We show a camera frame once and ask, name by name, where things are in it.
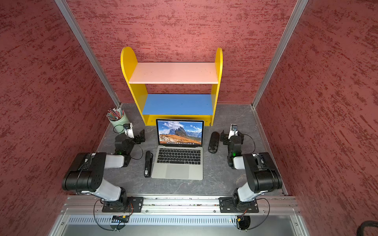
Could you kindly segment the silver laptop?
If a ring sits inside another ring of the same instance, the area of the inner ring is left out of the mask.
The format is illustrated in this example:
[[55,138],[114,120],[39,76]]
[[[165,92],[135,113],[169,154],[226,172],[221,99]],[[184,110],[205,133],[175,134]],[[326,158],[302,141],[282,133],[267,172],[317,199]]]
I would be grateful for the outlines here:
[[203,132],[201,120],[157,119],[157,152],[154,179],[203,180]]

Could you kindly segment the green pencil cup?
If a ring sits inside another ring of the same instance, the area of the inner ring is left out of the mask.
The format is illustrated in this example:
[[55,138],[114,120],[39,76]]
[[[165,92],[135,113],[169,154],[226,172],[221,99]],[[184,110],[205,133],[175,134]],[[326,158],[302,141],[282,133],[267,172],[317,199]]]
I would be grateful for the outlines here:
[[121,117],[119,119],[116,119],[116,117],[112,117],[110,115],[107,115],[110,123],[113,125],[114,132],[115,133],[122,133],[124,132],[124,125],[129,124],[130,121],[128,117],[125,115],[125,112],[121,112]]

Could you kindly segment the right aluminium corner post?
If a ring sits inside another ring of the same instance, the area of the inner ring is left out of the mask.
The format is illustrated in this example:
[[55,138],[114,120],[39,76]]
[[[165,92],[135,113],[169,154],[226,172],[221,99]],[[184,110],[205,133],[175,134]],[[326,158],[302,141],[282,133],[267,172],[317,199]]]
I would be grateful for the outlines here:
[[275,50],[275,53],[273,55],[273,58],[271,60],[271,63],[269,64],[269,67],[263,77],[262,83],[257,91],[257,94],[252,102],[252,108],[256,109],[258,106],[259,101],[262,98],[262,95],[265,91],[265,89],[268,86],[268,83],[287,47],[287,44],[289,43],[289,40],[299,22],[299,19],[301,15],[303,14],[303,11],[305,10],[305,7],[308,3],[308,0],[298,0],[294,6],[293,12],[289,18],[289,21],[285,27],[285,30],[282,34],[282,37],[280,39],[280,42]]

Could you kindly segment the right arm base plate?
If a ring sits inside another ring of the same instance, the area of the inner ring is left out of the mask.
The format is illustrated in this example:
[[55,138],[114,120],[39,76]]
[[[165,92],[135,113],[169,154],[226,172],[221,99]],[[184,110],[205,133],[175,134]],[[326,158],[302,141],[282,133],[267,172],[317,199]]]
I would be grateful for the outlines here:
[[240,202],[233,197],[220,197],[219,206],[221,213],[259,213],[256,200]]

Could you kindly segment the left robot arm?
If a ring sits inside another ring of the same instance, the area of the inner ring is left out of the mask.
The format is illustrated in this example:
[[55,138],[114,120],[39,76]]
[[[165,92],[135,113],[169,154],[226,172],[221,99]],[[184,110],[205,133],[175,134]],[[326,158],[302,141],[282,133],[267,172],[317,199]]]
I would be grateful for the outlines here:
[[121,133],[115,138],[115,153],[82,152],[77,154],[67,171],[62,189],[76,194],[91,194],[103,203],[102,212],[141,212],[144,198],[129,197],[123,187],[115,186],[104,179],[105,169],[126,168],[133,159],[135,145],[146,141],[142,130],[134,138]]

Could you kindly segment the coloured pencils bundle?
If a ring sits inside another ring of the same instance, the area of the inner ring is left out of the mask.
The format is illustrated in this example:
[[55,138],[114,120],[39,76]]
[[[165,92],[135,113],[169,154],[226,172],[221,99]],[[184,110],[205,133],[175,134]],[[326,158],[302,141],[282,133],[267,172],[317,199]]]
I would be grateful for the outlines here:
[[108,111],[106,113],[106,117],[110,121],[113,121],[113,122],[120,120],[124,115],[125,115],[125,112],[122,108],[108,109]]

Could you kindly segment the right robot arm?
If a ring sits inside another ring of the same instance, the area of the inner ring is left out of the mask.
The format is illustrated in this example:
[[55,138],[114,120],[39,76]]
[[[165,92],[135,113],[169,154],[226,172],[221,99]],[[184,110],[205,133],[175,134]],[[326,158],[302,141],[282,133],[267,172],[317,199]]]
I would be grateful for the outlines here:
[[283,186],[282,177],[269,153],[242,153],[244,135],[220,134],[227,145],[227,164],[234,170],[244,170],[247,182],[235,189],[232,197],[220,198],[220,209],[229,212],[258,212],[257,197]]

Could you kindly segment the aluminium mounting rail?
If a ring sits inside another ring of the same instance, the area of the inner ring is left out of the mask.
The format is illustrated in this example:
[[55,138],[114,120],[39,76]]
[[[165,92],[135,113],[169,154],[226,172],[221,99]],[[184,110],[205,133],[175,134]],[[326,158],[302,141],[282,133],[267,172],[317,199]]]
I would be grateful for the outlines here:
[[[241,215],[242,213],[221,213],[220,196],[185,196],[185,195],[137,195],[143,197],[143,207],[140,213],[132,215]],[[261,196],[257,200],[259,213],[247,215],[301,215],[301,209],[293,196]],[[60,214],[91,215],[121,215],[128,213],[104,213],[102,204],[94,196],[69,196]]]

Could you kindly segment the black stapler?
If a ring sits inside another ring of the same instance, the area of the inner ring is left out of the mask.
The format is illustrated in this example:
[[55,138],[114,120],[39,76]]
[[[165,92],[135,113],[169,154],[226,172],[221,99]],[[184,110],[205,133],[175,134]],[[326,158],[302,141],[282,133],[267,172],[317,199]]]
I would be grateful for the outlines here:
[[145,154],[144,177],[150,178],[152,174],[153,154],[147,151]]

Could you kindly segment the yellow pink blue shelf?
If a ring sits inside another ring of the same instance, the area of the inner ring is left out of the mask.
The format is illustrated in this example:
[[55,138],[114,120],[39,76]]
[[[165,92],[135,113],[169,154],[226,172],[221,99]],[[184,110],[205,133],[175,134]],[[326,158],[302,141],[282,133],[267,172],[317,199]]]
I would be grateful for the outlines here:
[[[125,81],[145,125],[157,119],[202,120],[214,123],[223,70],[223,50],[218,48],[213,63],[138,62],[131,47],[122,49],[120,64]],[[211,85],[208,94],[148,93],[147,85]]]

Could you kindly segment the aluminium corner post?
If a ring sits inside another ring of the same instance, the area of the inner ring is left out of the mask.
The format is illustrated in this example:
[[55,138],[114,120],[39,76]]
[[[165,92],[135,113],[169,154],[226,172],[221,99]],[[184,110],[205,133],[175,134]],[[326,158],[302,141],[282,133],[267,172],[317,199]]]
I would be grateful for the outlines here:
[[110,84],[105,72],[103,71],[98,59],[96,58],[93,50],[91,49],[87,39],[84,36],[83,31],[81,30],[76,18],[74,17],[67,1],[63,0],[54,0],[58,9],[60,10],[61,14],[63,15],[64,19],[68,23],[71,31],[73,32],[74,36],[76,37],[77,41],[79,42],[81,48],[83,49],[84,53],[86,54],[87,58],[89,59],[92,67],[94,68],[95,72],[97,73],[98,77],[100,78],[102,84],[104,85],[106,91],[110,95],[112,101],[114,102],[116,107],[121,106],[121,101],[117,96],[116,92],[114,91],[112,85]]
[[299,22],[299,19],[301,15],[303,14],[303,11],[305,10],[305,7],[308,3],[308,0],[298,0],[294,6],[293,12],[289,18],[289,21],[285,27],[285,30],[282,34],[282,37],[280,39],[280,42],[275,50],[275,53],[273,55],[273,58],[271,60],[271,63],[269,64],[269,67],[263,77],[262,83],[257,91],[257,94],[252,102],[252,108],[256,109],[258,106],[259,101],[262,98],[262,95],[265,91],[265,89],[268,86],[268,83],[287,47],[287,44],[289,43],[289,40]]

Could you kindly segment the black glasses case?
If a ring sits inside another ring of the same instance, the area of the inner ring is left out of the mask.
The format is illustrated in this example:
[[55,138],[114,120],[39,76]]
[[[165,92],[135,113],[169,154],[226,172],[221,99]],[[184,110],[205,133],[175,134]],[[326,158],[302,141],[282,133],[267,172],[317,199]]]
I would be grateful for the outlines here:
[[211,154],[217,153],[218,148],[219,148],[219,141],[220,141],[220,134],[218,132],[214,131],[211,134],[209,146],[208,146],[208,151]]

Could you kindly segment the left aluminium corner post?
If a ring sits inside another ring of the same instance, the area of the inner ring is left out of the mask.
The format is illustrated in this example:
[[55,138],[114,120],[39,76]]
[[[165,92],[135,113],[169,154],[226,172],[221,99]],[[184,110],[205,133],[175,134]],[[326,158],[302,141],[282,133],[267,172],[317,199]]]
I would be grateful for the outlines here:
[[98,77],[100,78],[102,84],[104,85],[106,91],[110,95],[112,101],[114,102],[116,107],[121,106],[121,101],[117,96],[116,92],[114,91],[112,85],[110,84],[105,72],[103,71],[98,59],[96,58],[93,50],[91,49],[87,39],[84,36],[83,31],[81,30],[76,18],[74,17],[67,1],[63,0],[54,0],[58,9],[60,10],[61,14],[63,15],[64,19],[68,23],[71,31],[73,32],[74,36],[76,37],[77,41],[79,42],[81,48],[83,49],[84,53],[86,54],[87,58],[89,59],[92,67],[94,68],[95,72],[97,73]]

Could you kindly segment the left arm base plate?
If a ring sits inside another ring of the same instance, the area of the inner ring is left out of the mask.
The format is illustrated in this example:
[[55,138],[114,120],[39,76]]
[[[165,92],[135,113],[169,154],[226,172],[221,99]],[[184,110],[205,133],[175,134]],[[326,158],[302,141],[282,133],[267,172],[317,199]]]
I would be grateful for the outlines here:
[[143,207],[143,197],[126,197],[123,200],[104,202],[102,212],[104,213],[140,213]]

